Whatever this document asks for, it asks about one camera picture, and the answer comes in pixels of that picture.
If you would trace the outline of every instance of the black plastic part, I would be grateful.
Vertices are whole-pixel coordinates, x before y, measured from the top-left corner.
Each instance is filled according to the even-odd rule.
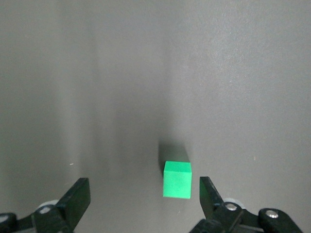
[[[266,213],[272,210],[277,213],[276,218],[269,217]],[[294,221],[283,211],[277,209],[261,209],[259,223],[267,233],[302,233]]]
[[[212,180],[208,176],[200,177],[200,203],[205,217],[211,216],[223,202]]]
[[[71,233],[89,204],[89,180],[80,178],[55,206],[43,206],[20,220],[12,213],[0,214],[8,216],[5,220],[2,218],[0,233]]]
[[[226,208],[229,202],[224,203],[209,177],[200,177],[200,203],[206,220],[202,219],[191,233],[302,233],[293,220],[280,210],[262,209],[256,216],[231,203],[237,208],[230,211]],[[278,217],[269,217],[267,210],[275,211]]]
[[[226,207],[229,204],[234,205],[236,210],[229,210]],[[216,209],[211,218],[218,220],[226,232],[231,232],[233,228],[241,222],[242,215],[243,210],[239,205],[231,202],[225,202]]]
[[[54,205],[46,205],[32,214],[33,226],[37,233],[72,233],[72,229],[62,218]]]
[[[1,233],[9,233],[12,228],[15,226],[17,220],[16,215],[13,213],[3,213],[0,214],[0,219],[2,219],[0,223],[0,232]]]
[[[241,221],[243,210],[238,205],[236,210],[230,211],[226,205],[230,202],[222,203],[216,211],[206,220],[202,219],[190,233],[227,233]]]
[[[225,233],[225,229],[219,221],[202,219],[195,225],[190,233]]]
[[[75,229],[90,202],[88,178],[80,178],[59,200],[56,207],[71,229]]]

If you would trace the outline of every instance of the screw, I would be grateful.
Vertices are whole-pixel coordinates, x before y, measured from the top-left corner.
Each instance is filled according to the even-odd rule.
[[[0,223],[5,222],[6,220],[8,220],[9,216],[8,215],[4,215],[0,217]]]
[[[230,211],[236,211],[237,210],[237,207],[234,204],[232,204],[232,203],[228,203],[225,206]]]
[[[46,206],[46,207],[43,207],[39,212],[43,215],[43,214],[46,214],[47,212],[49,212],[50,210],[51,210],[51,208]]]
[[[271,217],[271,218],[277,218],[278,217],[278,214],[277,212],[273,211],[273,210],[267,210],[266,211],[266,215]]]

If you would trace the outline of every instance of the green cube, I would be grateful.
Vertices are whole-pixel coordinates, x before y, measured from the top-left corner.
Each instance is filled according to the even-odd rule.
[[[190,163],[166,161],[163,173],[163,196],[190,199],[191,179]]]

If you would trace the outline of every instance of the gray surface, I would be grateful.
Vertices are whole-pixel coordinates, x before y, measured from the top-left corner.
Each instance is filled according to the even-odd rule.
[[[310,232],[310,22],[310,1],[2,0],[0,212],[90,177],[77,233],[186,233],[209,175]],[[161,197],[159,139],[185,143],[190,200]]]

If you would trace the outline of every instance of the green block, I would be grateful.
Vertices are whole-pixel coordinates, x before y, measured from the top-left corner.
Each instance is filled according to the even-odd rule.
[[[166,161],[163,173],[163,196],[190,199],[191,179],[190,163]]]

